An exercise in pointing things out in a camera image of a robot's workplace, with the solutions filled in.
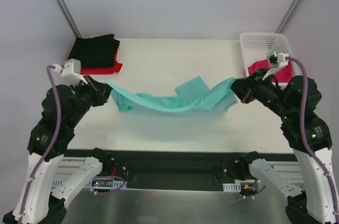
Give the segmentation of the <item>teal t shirt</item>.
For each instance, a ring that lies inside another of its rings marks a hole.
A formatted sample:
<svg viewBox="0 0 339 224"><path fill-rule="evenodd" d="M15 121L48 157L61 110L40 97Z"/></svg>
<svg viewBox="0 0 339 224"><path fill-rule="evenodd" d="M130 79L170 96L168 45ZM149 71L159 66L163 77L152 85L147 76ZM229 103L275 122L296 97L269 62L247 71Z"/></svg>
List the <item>teal t shirt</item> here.
<svg viewBox="0 0 339 224"><path fill-rule="evenodd" d="M155 96L132 93L116 84L108 83L119 112L157 113L166 115L194 115L225 113L237 103L231 90L236 78L223 80L209 88L201 77L195 77L175 88L175 96Z"/></svg>

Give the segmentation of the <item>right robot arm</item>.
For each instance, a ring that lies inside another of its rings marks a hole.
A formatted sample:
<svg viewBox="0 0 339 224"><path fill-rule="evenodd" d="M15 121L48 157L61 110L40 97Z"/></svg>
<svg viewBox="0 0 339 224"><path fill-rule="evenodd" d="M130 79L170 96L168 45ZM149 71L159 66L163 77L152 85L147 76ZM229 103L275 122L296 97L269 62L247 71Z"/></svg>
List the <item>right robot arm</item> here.
<svg viewBox="0 0 339 224"><path fill-rule="evenodd" d="M332 177L332 139L329 127L315 114L321 99L315 81L293 76L285 88L273 84L266 69L236 79L231 90L244 104L258 101L281 119L281 130L299 163L301 189L277 173L259 153L241 155L228 175L260 180L285 199L291 223L338 223L338 189Z"/></svg>

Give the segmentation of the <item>white plastic basket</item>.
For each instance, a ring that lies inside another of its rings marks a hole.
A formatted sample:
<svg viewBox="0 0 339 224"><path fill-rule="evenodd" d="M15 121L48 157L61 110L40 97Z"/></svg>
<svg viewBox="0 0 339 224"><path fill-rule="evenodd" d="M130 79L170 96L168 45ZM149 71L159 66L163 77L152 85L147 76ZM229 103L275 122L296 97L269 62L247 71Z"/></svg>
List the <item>white plastic basket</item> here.
<svg viewBox="0 0 339 224"><path fill-rule="evenodd" d="M267 55L269 53L287 53L292 57L289 41L283 34L262 32L242 33L239 36L239 41L246 76L252 73L251 70L248 69L256 62L264 60L268 62Z"/></svg>

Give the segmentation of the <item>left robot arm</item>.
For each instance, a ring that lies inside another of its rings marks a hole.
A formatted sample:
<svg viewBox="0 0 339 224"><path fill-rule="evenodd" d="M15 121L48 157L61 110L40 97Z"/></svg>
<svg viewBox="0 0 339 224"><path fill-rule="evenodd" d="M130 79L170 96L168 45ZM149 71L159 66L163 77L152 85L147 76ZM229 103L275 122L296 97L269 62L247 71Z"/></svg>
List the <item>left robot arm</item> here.
<svg viewBox="0 0 339 224"><path fill-rule="evenodd" d="M4 223L61 223L82 188L97 174L108 175L113 167L111 154L95 148L82 167L53 189L52 181L75 127L90 108L103 106L112 87L91 76L74 86L55 85L42 101L42 118L32 129L28 143L28 172L20 200L3 217Z"/></svg>

